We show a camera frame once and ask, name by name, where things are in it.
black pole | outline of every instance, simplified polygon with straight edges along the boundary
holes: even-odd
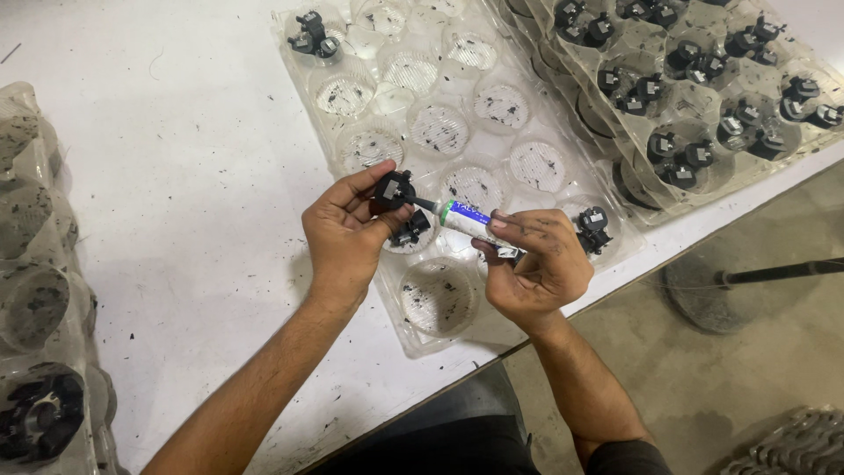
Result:
[[[718,273],[716,278],[725,286],[748,284],[751,282],[779,281],[793,277],[818,276],[820,274],[834,274],[844,272],[844,257],[827,260],[810,260],[802,264],[782,265],[769,269],[748,270],[729,274],[725,271]]]

glue tube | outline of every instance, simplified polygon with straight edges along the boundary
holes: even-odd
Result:
[[[449,199],[445,204],[417,197],[408,197],[407,201],[434,213],[434,216],[440,220],[440,226],[492,244],[498,251],[498,257],[520,259],[526,253],[524,249],[517,248],[507,241],[502,241],[493,236],[486,226],[490,222],[490,217],[475,210],[472,206],[464,205],[453,199]]]

forearm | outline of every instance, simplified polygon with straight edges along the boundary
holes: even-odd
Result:
[[[329,309],[307,298],[170,437],[142,474],[243,473],[276,418],[356,309],[356,305]]]
[[[557,407],[586,461],[604,442],[650,437],[621,383],[563,317],[531,336]]]

left hand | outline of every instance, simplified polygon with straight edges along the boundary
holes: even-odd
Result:
[[[308,292],[313,303],[354,312],[363,302],[381,246],[414,213],[412,205],[385,210],[372,199],[378,180],[395,169],[396,162],[387,160],[343,177],[302,213],[314,269]]]

right hand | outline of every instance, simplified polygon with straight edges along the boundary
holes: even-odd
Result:
[[[586,293],[595,270],[561,210],[520,211],[512,216],[494,210],[487,227],[527,255],[514,269],[512,260],[498,257],[491,244],[472,240],[489,266],[486,299],[529,336],[538,336],[560,318],[560,307]]]

